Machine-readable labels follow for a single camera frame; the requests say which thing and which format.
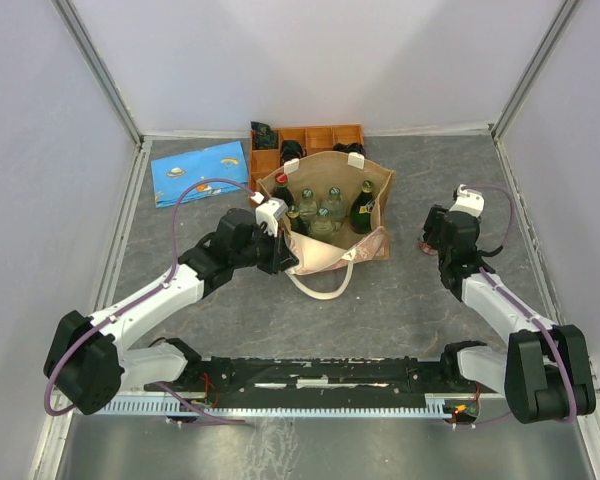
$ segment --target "wooden crate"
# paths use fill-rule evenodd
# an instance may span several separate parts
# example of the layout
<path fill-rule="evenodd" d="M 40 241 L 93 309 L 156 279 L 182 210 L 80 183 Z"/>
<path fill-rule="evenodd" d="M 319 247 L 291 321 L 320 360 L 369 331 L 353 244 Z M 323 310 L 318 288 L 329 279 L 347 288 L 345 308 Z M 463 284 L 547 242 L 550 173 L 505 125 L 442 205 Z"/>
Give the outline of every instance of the wooden crate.
<path fill-rule="evenodd" d="M 364 136 L 360 125 L 332 125 L 326 127 L 274 128 L 278 134 L 278 146 L 268 150 L 256 150 L 253 145 L 253 130 L 249 148 L 249 187 L 256 190 L 256 182 L 269 175 L 282 164 L 280 146 L 284 140 L 295 140 L 307 151 L 307 155 L 333 150 L 336 143 L 360 143 Z"/>

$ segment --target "bottle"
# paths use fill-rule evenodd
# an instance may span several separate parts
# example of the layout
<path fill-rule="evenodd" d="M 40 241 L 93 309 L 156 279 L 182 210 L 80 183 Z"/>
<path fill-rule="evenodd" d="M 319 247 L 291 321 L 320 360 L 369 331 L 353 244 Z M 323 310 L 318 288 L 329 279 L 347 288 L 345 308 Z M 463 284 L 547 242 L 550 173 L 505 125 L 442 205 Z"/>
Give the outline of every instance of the bottle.
<path fill-rule="evenodd" d="M 351 230 L 359 234 L 371 231 L 371 211 L 376 201 L 373 198 L 373 183 L 369 180 L 362 182 L 362 192 L 358 195 L 349 214 Z"/>
<path fill-rule="evenodd" d="M 309 232 L 307 231 L 307 226 L 302 220 L 300 220 L 298 215 L 298 207 L 291 205 L 289 210 L 287 210 L 287 217 L 289 217 L 289 221 L 291 222 L 291 230 L 299 233 L 300 235 L 306 235 L 308 237 Z"/>
<path fill-rule="evenodd" d="M 318 213 L 318 204 L 313 199 L 313 190 L 306 188 L 302 191 L 302 200 L 298 205 L 298 211 L 300 212 L 300 220 L 306 225 L 311 223 L 311 219 Z"/>
<path fill-rule="evenodd" d="M 326 208 L 331 213 L 333 223 L 336 224 L 336 232 L 340 230 L 344 223 L 344 217 L 347 216 L 347 204 L 340 196 L 340 189 L 338 187 L 331 187 L 329 189 L 329 196 L 322 201 L 322 208 Z"/>
<path fill-rule="evenodd" d="M 287 188 L 289 178 L 284 173 L 276 175 L 276 188 L 273 191 L 273 196 L 283 200 L 287 204 L 287 207 L 293 205 L 293 195 Z"/>
<path fill-rule="evenodd" d="M 313 217 L 309 226 L 311 237 L 324 243 L 331 243 L 335 232 L 336 225 L 333 223 L 329 210 L 326 208 L 318 209 L 318 214 Z"/>

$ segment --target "toothed metal strip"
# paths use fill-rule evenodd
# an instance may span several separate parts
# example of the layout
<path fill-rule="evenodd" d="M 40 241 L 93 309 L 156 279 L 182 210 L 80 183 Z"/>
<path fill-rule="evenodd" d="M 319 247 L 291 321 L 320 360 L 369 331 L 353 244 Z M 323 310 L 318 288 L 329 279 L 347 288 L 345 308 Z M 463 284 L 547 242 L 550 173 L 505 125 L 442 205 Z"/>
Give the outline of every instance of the toothed metal strip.
<path fill-rule="evenodd" d="M 444 400 L 425 399 L 424 408 L 209 408 L 206 412 L 227 417 L 343 417 L 343 418 L 450 418 L 442 407 Z M 100 415 L 169 415 L 192 416 L 182 411 L 172 397 L 118 395 L 97 412 Z"/>

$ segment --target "white wall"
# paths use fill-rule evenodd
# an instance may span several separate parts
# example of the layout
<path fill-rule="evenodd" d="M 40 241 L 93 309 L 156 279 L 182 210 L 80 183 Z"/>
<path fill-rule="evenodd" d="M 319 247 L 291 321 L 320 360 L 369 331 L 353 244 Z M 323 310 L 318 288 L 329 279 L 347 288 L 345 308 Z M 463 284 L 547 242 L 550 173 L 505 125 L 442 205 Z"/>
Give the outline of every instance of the white wall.
<path fill-rule="evenodd" d="M 51 2 L 0 0 L 0 479 L 26 476 L 46 352 L 88 310 L 132 153 Z"/>
<path fill-rule="evenodd" d="M 74 0 L 145 133 L 497 119 L 561 0 Z"/>
<path fill-rule="evenodd" d="M 507 132 L 566 319 L 600 380 L 600 0 L 582 2 Z"/>

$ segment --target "bottle label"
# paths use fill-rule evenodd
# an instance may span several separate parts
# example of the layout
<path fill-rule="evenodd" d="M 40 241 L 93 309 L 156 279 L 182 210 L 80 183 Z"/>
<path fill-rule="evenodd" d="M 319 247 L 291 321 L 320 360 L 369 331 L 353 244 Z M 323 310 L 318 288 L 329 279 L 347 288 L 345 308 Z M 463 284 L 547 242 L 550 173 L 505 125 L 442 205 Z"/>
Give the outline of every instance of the bottle label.
<path fill-rule="evenodd" d="M 373 200 L 369 200 L 366 205 L 362 205 L 358 213 L 371 213 L 373 212 L 373 207 L 376 205 L 375 198 Z"/>

